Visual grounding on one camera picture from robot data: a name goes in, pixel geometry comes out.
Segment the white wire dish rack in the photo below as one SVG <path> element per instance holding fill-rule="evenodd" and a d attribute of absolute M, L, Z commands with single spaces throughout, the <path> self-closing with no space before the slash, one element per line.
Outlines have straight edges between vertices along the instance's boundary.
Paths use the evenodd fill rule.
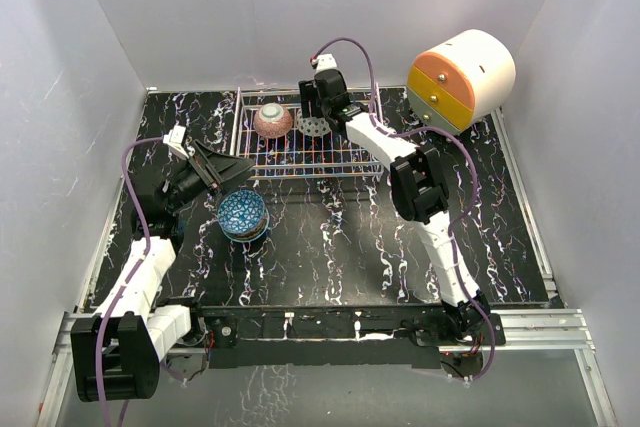
<path fill-rule="evenodd" d="M 292 116 L 293 127 L 277 139 L 262 137 L 255 127 L 261 107 L 277 103 Z M 254 161 L 257 179 L 379 177 L 383 166 L 365 149 L 328 132 L 305 134 L 296 90 L 244 91 L 238 89 L 229 153 Z"/>

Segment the pink floral bowl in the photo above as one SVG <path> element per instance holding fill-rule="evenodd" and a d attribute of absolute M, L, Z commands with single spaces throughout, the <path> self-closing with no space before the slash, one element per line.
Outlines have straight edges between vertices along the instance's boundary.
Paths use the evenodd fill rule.
<path fill-rule="evenodd" d="M 293 128 L 293 117 L 278 103 L 262 105 L 254 115 L 254 129 L 265 139 L 277 139 L 285 136 Z"/>
<path fill-rule="evenodd" d="M 232 241 L 251 242 L 259 238 L 268 228 L 266 218 L 258 222 L 248 222 L 241 219 L 228 219 L 219 223 L 223 234 Z"/>

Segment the white bowl red lattice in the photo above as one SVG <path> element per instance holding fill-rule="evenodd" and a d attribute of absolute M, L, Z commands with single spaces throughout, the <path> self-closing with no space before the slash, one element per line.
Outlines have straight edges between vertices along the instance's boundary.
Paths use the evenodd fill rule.
<path fill-rule="evenodd" d="M 227 195 L 217 210 L 218 224 L 228 219 L 252 223 L 263 218 L 269 220 L 268 210 L 262 196 L 253 190 L 242 189 Z"/>

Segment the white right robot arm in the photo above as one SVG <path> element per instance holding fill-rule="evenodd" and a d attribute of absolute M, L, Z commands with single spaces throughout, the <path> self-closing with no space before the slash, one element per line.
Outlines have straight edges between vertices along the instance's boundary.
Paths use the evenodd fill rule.
<path fill-rule="evenodd" d="M 412 222 L 433 265 L 447 335 L 466 344 L 488 329 L 496 342 L 490 308 L 470 275 L 454 238 L 449 190 L 438 152 L 418 145 L 406 134 L 394 134 L 377 123 L 363 104 L 351 100 L 342 73 L 335 67 L 315 67 L 314 78 L 299 83 L 302 112 L 323 117 L 332 132 L 366 150 L 388 171 L 397 213 Z"/>

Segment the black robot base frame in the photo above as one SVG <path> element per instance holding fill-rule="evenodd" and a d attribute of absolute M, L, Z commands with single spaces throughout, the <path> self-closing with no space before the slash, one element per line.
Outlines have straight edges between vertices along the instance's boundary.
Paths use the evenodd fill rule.
<path fill-rule="evenodd" d="M 260 365 L 409 365 L 438 369 L 468 357 L 472 371 L 506 343 L 502 320 L 469 304 L 364 306 L 186 305 L 189 333 L 170 355 L 201 354 L 210 369 Z"/>

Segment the white bowl brown diamonds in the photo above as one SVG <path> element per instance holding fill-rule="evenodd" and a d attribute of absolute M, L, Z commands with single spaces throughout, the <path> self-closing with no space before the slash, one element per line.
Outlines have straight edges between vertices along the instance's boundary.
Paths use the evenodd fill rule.
<path fill-rule="evenodd" d="M 331 132 L 324 118 L 304 117 L 301 109 L 296 111 L 295 127 L 302 135 L 312 138 L 323 137 Z"/>

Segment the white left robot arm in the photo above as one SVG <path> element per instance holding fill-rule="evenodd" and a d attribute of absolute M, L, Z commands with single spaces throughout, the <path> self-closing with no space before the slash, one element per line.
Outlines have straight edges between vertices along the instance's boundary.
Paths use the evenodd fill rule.
<path fill-rule="evenodd" d="M 179 340 L 200 343 L 207 323 L 189 300 L 153 305 L 158 287 L 184 240 L 180 210 L 198 196 L 228 194 L 246 181 L 254 163 L 210 150 L 200 141 L 170 144 L 181 169 L 149 195 L 126 185 L 134 204 L 129 256 L 111 291 L 88 318 L 71 329 L 77 394 L 83 402 L 148 399 L 157 389 L 160 364 Z"/>

